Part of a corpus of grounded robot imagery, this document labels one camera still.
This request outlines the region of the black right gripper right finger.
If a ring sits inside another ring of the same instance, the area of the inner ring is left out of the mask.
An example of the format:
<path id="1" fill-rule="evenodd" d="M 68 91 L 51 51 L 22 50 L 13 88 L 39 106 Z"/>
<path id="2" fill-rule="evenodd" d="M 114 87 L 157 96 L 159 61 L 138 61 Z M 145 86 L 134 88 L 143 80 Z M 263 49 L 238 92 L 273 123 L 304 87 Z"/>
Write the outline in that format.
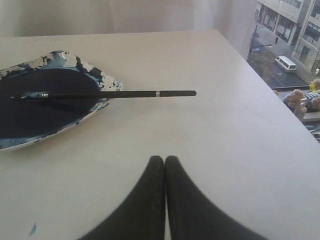
<path id="1" fill-rule="evenodd" d="M 172 240 L 264 240 L 214 205 L 176 156 L 165 159 L 166 199 Z"/>

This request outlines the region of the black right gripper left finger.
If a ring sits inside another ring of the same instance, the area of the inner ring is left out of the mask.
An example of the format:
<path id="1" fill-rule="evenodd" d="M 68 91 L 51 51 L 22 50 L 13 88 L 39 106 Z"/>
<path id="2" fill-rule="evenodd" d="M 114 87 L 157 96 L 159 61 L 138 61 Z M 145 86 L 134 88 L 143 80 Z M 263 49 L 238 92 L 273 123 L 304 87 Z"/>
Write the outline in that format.
<path id="1" fill-rule="evenodd" d="M 166 222 L 165 165 L 151 156 L 125 200 L 82 240 L 163 240 Z"/>

